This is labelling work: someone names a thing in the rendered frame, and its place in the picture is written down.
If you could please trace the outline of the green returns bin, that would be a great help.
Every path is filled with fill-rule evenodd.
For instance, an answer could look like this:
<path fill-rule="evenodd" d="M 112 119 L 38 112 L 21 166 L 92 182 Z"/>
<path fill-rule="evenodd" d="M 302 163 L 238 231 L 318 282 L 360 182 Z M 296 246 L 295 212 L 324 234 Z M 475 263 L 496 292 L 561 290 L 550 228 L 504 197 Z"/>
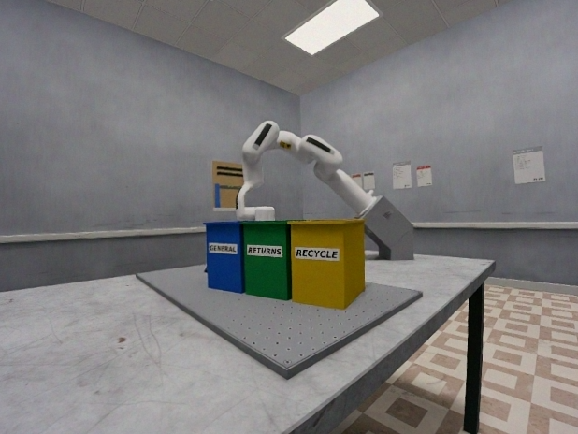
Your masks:
<path fill-rule="evenodd" d="M 245 294 L 292 299 L 291 225 L 283 220 L 240 222 L 244 229 Z"/>

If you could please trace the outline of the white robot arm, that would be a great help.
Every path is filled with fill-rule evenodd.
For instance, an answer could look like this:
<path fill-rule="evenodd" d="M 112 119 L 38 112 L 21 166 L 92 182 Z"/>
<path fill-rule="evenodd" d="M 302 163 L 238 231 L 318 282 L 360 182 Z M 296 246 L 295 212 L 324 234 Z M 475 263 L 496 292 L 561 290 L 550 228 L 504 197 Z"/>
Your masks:
<path fill-rule="evenodd" d="M 280 131 L 276 123 L 267 121 L 255 130 L 242 148 L 244 184 L 236 198 L 238 221 L 275 221 L 273 207 L 244 206 L 246 193 L 264 184 L 262 154 L 272 149 L 284 150 L 305 165 L 316 160 L 313 167 L 314 175 L 356 212 L 356 218 L 364 215 L 377 200 L 376 197 L 372 197 L 373 190 L 366 194 L 340 170 L 342 165 L 340 153 L 325 141 L 314 135 L 307 135 L 301 139 L 290 132 Z"/>

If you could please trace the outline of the yellow recycle bin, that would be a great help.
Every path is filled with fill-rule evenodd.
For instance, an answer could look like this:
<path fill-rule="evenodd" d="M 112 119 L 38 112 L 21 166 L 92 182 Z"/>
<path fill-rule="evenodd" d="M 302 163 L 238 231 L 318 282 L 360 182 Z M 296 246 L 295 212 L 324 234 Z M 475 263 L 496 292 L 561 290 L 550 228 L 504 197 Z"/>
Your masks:
<path fill-rule="evenodd" d="M 366 221 L 287 222 L 293 302 L 345 310 L 364 291 Z"/>

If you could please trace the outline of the blue bin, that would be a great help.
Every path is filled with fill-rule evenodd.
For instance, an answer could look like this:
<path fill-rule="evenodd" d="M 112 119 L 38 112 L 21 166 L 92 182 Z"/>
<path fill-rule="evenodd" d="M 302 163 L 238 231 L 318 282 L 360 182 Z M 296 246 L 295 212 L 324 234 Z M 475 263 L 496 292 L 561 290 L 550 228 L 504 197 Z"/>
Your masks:
<path fill-rule="evenodd" d="M 208 288 L 245 293 L 244 235 L 240 222 L 206 225 Z"/>

